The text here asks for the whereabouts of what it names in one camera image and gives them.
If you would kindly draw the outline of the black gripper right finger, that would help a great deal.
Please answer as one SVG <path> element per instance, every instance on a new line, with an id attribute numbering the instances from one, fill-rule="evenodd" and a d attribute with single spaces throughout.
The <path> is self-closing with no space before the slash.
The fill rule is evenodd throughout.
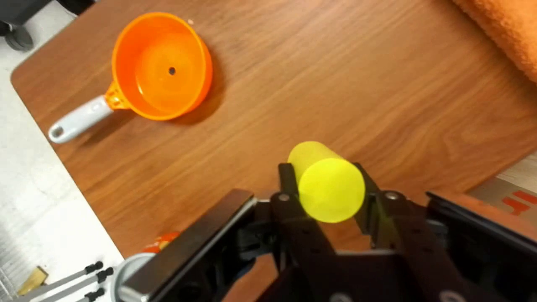
<path id="1" fill-rule="evenodd" d="M 424 210 L 402 193 L 380 190 L 372 176 L 360 166 L 365 198 L 357 213 L 357 225 L 370 237 L 375 250 L 392 250 L 407 264 L 426 262 L 441 254 L 434 233 L 429 230 Z"/>

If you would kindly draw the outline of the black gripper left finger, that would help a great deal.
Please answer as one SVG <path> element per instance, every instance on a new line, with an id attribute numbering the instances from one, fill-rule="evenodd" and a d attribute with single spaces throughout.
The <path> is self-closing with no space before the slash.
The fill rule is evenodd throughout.
<path id="1" fill-rule="evenodd" d="M 278 183 L 280 190 L 270 200 L 270 212 L 281 250 L 295 264 L 333 257 L 333 249 L 320 227 L 300 205 L 295 170 L 290 163 L 278 165 Z"/>

